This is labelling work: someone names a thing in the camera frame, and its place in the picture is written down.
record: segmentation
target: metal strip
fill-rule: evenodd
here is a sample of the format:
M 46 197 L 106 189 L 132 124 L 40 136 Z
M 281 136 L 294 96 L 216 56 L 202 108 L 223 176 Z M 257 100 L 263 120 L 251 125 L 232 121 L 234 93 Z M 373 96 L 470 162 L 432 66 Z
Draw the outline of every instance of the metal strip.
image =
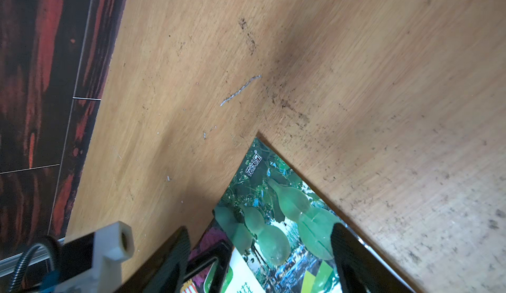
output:
M 65 238 L 58 239 L 58 242 L 60 245 L 63 245 L 63 242 L 65 241 Z M 14 271 L 14 268 L 16 267 L 16 264 L 18 263 L 19 257 L 21 257 L 23 253 L 18 253 L 17 255 L 14 255 L 9 258 L 5 258 L 0 261 L 0 278 L 3 276 L 6 276 Z M 32 260 L 30 261 L 30 265 L 34 265 L 38 262 L 44 261 L 47 258 L 49 258 L 49 255 L 47 254 L 46 249 L 40 247 L 32 257 Z

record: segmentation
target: threaded hole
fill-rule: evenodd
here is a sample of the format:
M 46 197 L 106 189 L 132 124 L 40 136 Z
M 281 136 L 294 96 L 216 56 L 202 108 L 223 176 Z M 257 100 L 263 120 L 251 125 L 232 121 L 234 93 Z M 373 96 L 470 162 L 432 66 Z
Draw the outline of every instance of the threaded hole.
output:
M 121 232 L 121 244 L 123 245 L 123 249 L 127 251 L 128 248 L 128 240 L 127 235 L 124 232 Z

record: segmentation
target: wooden desk surface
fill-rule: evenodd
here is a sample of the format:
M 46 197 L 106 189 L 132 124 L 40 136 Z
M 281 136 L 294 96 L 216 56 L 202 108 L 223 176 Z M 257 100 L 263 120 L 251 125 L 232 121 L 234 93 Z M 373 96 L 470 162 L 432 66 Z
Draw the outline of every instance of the wooden desk surface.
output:
M 260 134 L 421 290 L 504 292 L 505 11 L 127 0 L 67 240 L 130 224 L 124 277 L 196 242 Z

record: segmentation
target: tile grout line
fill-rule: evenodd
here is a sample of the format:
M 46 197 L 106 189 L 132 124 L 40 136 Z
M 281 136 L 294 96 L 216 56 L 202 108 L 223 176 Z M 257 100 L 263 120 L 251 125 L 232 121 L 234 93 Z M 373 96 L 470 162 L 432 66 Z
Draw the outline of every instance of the tile grout line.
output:
M 7 173 L 13 173 L 13 172 L 26 171 L 26 170 L 34 170 L 34 169 L 41 169 L 41 168 L 55 167 L 55 166 L 57 166 L 57 165 L 60 165 L 60 163 L 49 164 L 49 165 L 42 165 L 42 166 L 40 166 L 40 167 L 34 167 L 34 168 L 26 168 L 26 169 L 20 169 L 20 170 L 5 171 L 5 172 L 0 172 L 0 175 L 4 175 L 4 174 L 7 174 Z
M 72 118 L 72 110 L 74 108 L 74 98 L 75 98 L 75 92 L 77 90 L 77 83 L 79 81 L 79 73 L 81 72 L 81 65 L 82 65 L 82 57 L 84 55 L 85 46 L 86 46 L 86 34 L 89 30 L 90 25 L 90 18 L 92 13 L 92 6 L 93 6 L 93 0 L 90 0 L 90 4 L 88 7 L 88 15 L 86 19 L 86 27 L 85 32 L 82 39 L 82 47 L 81 47 L 81 55 L 79 56 L 79 65 L 77 67 L 77 73 L 75 75 L 75 82 L 74 82 L 74 92 L 72 94 L 72 103 L 70 105 L 70 113 L 68 114 L 68 121 L 67 121 L 67 130 L 65 132 L 65 140 L 63 142 L 63 151 L 62 151 L 62 157 L 60 159 L 60 169 L 58 170 L 58 178 L 56 179 L 56 188 L 55 188 L 55 195 L 53 197 L 53 205 L 51 206 L 51 216 L 49 217 L 49 224 L 47 225 L 47 235 L 49 235 L 49 232 L 51 231 L 51 223 L 53 221 L 53 212 L 55 210 L 55 203 L 56 203 L 56 195 L 58 194 L 58 185 L 60 184 L 60 176 L 62 172 L 61 164 L 63 163 L 63 157 L 65 157 L 65 148 L 67 146 L 67 138 L 68 138 L 68 130 L 70 128 L 70 119 Z
M 72 97 L 74 100 L 95 100 L 95 101 L 101 101 L 102 99 L 95 99 L 95 98 L 79 98 L 79 97 Z

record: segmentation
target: cable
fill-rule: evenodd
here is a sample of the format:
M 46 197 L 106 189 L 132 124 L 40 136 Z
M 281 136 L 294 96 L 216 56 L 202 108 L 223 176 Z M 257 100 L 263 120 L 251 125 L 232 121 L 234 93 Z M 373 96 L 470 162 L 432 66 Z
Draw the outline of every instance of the cable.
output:
M 50 236 L 42 237 L 19 257 L 16 267 L 14 268 L 11 282 L 9 283 L 8 293 L 18 292 L 33 254 L 39 247 L 46 249 L 49 255 L 49 271 L 53 271 L 58 266 L 60 260 L 60 244 Z

